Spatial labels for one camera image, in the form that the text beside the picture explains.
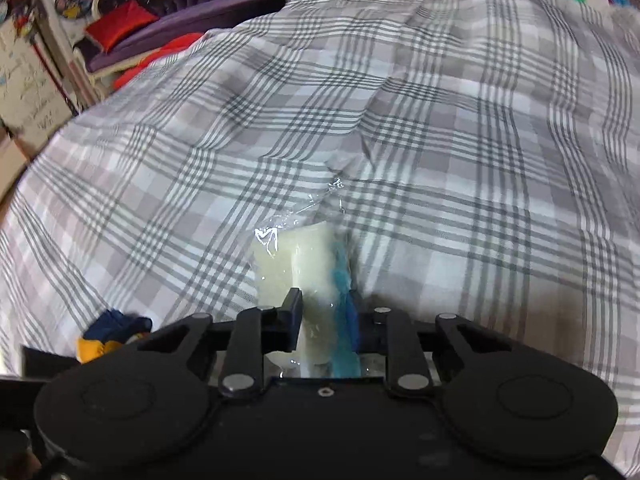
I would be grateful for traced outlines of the black box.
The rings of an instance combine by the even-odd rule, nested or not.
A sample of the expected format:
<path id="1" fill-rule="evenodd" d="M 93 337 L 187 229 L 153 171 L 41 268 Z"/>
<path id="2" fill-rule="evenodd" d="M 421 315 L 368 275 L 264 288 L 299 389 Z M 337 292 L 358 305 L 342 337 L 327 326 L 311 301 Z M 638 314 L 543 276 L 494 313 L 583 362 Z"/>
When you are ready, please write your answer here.
<path id="1" fill-rule="evenodd" d="M 80 362 L 69 356 L 59 356 L 23 346 L 21 348 L 21 364 L 24 378 L 51 379 L 78 366 Z"/>

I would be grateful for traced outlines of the orange red blanket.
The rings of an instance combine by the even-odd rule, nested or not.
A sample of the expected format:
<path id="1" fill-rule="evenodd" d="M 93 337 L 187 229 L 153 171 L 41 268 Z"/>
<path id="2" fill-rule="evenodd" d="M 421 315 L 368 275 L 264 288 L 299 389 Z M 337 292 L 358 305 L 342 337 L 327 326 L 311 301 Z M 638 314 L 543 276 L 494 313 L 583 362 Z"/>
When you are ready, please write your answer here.
<path id="1" fill-rule="evenodd" d="M 125 70 L 122 75 L 117 77 L 112 85 L 113 90 L 117 91 L 122 87 L 125 87 L 131 79 L 134 79 L 137 74 L 143 72 L 156 60 L 166 58 L 166 56 L 174 55 L 190 48 L 195 41 L 198 41 L 201 38 L 201 36 L 203 36 L 202 32 L 190 32 L 190 34 L 182 35 L 170 40 L 167 44 L 164 44 L 163 47 L 160 47 L 156 51 L 148 54 L 145 58 L 142 58 L 136 66 L 128 68 L 128 70 Z"/>

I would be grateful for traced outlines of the red cushion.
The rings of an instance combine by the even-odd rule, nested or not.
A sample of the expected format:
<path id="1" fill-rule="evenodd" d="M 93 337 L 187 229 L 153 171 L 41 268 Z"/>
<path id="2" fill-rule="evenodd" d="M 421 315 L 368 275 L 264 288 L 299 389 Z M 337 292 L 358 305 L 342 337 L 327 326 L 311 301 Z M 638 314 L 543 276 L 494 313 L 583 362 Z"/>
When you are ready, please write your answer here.
<path id="1" fill-rule="evenodd" d="M 108 53 L 122 40 L 157 20 L 157 15 L 136 0 L 128 0 L 88 25 L 85 36 L 102 52 Z"/>

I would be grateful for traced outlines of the purple chaise sofa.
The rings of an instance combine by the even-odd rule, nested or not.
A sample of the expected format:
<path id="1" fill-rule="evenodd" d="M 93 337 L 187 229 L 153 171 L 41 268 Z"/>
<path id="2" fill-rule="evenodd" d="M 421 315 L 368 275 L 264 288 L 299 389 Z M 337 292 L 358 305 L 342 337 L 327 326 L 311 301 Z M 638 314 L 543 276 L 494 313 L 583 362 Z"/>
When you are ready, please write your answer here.
<path id="1" fill-rule="evenodd" d="M 92 22 L 128 0 L 93 0 Z M 111 52 L 102 52 L 85 35 L 73 46 L 88 78 L 96 81 L 134 66 L 170 40 L 190 32 L 232 28 L 252 18 L 280 11 L 290 0 L 136 0 L 158 16 L 153 24 L 122 40 Z"/>

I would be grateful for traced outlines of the grey plaid bed cover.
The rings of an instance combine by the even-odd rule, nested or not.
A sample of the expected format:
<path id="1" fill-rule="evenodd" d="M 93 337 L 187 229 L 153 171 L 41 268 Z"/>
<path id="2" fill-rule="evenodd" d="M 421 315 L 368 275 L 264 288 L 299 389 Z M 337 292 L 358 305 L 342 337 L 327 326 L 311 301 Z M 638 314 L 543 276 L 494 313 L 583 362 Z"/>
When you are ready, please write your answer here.
<path id="1" fill-rule="evenodd" d="M 600 376 L 639 474 L 639 12 L 291 0 L 68 122 L 1 223 L 1 369 L 101 311 L 257 301 L 246 238 L 326 196 L 363 297 L 454 312 Z"/>

